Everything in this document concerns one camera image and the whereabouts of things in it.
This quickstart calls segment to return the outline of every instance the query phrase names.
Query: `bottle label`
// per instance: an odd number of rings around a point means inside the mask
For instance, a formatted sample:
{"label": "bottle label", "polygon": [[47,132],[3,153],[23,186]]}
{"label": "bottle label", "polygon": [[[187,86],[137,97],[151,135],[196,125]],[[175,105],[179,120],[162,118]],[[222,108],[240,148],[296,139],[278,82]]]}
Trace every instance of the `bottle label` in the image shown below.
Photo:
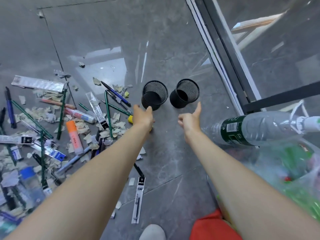
{"label": "bottle label", "polygon": [[242,134],[242,121],[245,117],[246,115],[243,115],[223,121],[221,125],[221,136],[226,143],[253,146],[246,141]]}

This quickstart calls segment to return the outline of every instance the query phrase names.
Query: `red pants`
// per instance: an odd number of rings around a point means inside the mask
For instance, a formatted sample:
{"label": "red pants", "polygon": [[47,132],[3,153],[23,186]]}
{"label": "red pants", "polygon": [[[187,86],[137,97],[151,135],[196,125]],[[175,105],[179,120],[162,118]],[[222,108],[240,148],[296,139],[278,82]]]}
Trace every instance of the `red pants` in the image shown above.
{"label": "red pants", "polygon": [[189,240],[242,240],[224,220],[220,210],[196,220]]}

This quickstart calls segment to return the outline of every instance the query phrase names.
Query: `glue stick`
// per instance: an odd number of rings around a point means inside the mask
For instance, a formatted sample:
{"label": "glue stick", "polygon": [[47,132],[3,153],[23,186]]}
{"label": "glue stick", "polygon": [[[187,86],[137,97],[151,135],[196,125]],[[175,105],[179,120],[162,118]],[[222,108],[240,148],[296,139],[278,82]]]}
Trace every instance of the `glue stick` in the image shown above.
{"label": "glue stick", "polygon": [[83,153],[83,147],[78,135],[76,124],[73,120],[66,122],[66,127],[69,132],[69,136],[73,145],[74,153],[80,155]]}
{"label": "glue stick", "polygon": [[79,110],[65,108],[64,111],[66,112],[66,114],[73,115],[74,117],[82,119],[82,120],[84,120],[86,122],[89,122],[89,123],[92,123],[92,124],[96,123],[96,118],[95,117],[92,117],[91,115],[83,113],[83,112],[81,112]]}

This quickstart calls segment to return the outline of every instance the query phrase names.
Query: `hand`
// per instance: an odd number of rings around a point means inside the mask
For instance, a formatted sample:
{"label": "hand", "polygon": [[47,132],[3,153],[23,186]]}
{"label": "hand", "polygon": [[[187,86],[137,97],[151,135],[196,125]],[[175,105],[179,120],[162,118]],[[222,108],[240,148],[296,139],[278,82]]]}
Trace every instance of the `hand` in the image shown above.
{"label": "hand", "polygon": [[148,131],[151,130],[152,124],[155,122],[152,115],[152,108],[149,106],[146,111],[142,110],[139,105],[135,104],[133,106],[133,118],[134,125],[144,125],[148,128]]}
{"label": "hand", "polygon": [[183,113],[178,116],[178,124],[184,130],[184,138],[187,143],[195,132],[201,132],[200,128],[201,103],[198,102],[194,113]]}

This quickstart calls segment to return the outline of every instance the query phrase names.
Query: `glass panel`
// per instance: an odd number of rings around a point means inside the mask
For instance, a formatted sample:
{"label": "glass panel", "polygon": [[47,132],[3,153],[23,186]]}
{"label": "glass panel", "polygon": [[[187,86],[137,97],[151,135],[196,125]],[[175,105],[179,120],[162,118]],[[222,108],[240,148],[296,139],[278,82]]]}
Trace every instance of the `glass panel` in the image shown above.
{"label": "glass panel", "polygon": [[262,98],[320,80],[320,0],[217,0]]}

